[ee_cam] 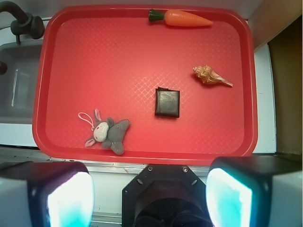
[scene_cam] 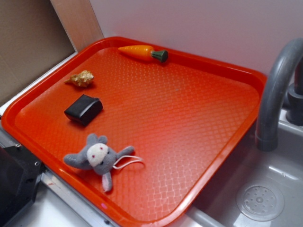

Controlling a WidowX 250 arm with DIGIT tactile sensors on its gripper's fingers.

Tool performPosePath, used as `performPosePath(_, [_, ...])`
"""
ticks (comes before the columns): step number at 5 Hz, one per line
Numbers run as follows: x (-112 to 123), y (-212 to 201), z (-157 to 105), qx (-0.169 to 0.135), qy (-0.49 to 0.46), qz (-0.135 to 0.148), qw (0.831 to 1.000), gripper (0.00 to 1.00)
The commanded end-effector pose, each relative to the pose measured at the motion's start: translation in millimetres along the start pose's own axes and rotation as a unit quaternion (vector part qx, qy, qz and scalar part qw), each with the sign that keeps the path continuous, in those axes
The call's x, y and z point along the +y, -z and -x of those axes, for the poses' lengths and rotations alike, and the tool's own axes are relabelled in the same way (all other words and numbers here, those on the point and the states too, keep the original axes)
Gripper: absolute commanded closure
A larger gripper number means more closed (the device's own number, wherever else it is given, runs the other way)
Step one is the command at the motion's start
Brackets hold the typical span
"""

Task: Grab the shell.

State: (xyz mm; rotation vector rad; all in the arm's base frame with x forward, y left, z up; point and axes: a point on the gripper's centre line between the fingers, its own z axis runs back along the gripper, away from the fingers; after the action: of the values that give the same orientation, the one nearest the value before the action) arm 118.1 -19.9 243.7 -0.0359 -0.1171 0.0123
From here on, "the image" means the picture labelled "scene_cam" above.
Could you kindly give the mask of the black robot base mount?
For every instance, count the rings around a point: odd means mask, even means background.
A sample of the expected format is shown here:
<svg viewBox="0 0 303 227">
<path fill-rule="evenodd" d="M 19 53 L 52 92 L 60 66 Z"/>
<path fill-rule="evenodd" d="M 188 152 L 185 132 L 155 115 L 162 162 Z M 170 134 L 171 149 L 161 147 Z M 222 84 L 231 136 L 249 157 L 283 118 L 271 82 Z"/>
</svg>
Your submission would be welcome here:
<svg viewBox="0 0 303 227">
<path fill-rule="evenodd" d="M 6 227 L 34 204 L 44 165 L 27 148 L 0 149 L 0 225 Z"/>
</svg>

